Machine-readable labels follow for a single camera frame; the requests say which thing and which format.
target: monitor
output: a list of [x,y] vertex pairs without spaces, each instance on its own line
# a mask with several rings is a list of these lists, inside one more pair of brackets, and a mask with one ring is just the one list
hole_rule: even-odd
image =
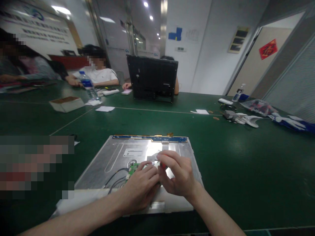
[[173,103],[178,61],[127,55],[135,99]]

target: person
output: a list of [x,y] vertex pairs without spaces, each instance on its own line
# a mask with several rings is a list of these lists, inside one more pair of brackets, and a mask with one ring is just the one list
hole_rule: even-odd
[[119,217],[145,209],[160,187],[158,182],[168,193],[185,197],[202,217],[211,235],[245,235],[196,181],[190,158],[164,150],[157,155],[157,159],[172,170],[174,178],[169,179],[161,166],[157,169],[150,161],[142,162],[125,186],[118,191],[46,221],[21,235],[88,235]]
[[[106,68],[106,55],[102,48],[89,44],[82,50],[87,59],[90,59],[94,66],[83,67],[80,71],[84,71],[85,74],[91,78],[95,87],[119,85],[119,80],[115,71]],[[66,76],[66,81],[74,87],[82,87],[82,84],[77,79],[79,76],[80,73],[76,72]]]
[[[174,58],[171,57],[171,56],[161,56],[160,59],[174,61]],[[123,90],[129,89],[129,88],[131,88],[131,83],[124,83],[124,84],[122,85],[122,89],[123,89]],[[178,95],[178,93],[179,93],[179,84],[178,84],[178,79],[177,79],[177,76],[176,76],[176,83],[175,83],[174,95]]]
[[57,79],[48,62],[39,53],[16,41],[12,34],[1,29],[0,36],[0,82],[20,80]]

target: green tabletop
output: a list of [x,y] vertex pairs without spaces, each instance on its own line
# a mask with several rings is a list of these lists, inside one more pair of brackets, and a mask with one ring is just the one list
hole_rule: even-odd
[[[116,107],[111,112],[86,106],[66,114],[54,111],[48,103],[69,95],[87,101],[84,90],[64,82],[24,94],[0,94],[0,108],[5,114],[1,135],[78,136],[80,144],[75,146],[75,154],[65,155],[55,172],[46,173],[44,182],[38,183],[39,189],[67,189],[68,181],[79,178],[112,134],[173,132],[189,137],[205,189],[243,230],[315,225],[313,135],[289,130],[270,119],[258,120],[259,128],[227,122],[218,103],[224,96],[180,92],[173,104],[167,104],[117,93],[102,98],[102,105]],[[239,112],[250,114],[238,107]],[[214,115],[190,112],[196,109],[211,110]],[[10,228],[18,233],[47,220],[58,201],[56,191],[51,192],[50,199],[34,196],[5,203],[3,212]],[[192,211],[124,217],[94,234],[207,231]]]

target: water bottle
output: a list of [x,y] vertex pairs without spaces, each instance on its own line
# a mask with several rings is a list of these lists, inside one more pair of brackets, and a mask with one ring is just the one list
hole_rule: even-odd
[[233,99],[232,99],[233,102],[237,102],[237,101],[239,100],[240,96],[241,96],[242,93],[244,92],[245,85],[246,85],[246,84],[242,84],[242,86],[240,86],[240,87],[237,89],[237,92],[236,92],[235,96],[234,96]]
[[79,71],[80,81],[88,92],[90,100],[99,100],[99,96],[93,86],[92,80],[88,77],[84,71]]

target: cardboard box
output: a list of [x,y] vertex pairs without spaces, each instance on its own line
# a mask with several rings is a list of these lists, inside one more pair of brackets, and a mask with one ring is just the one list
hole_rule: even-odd
[[49,103],[56,111],[61,111],[64,113],[84,107],[84,103],[81,98],[72,96],[53,100]]

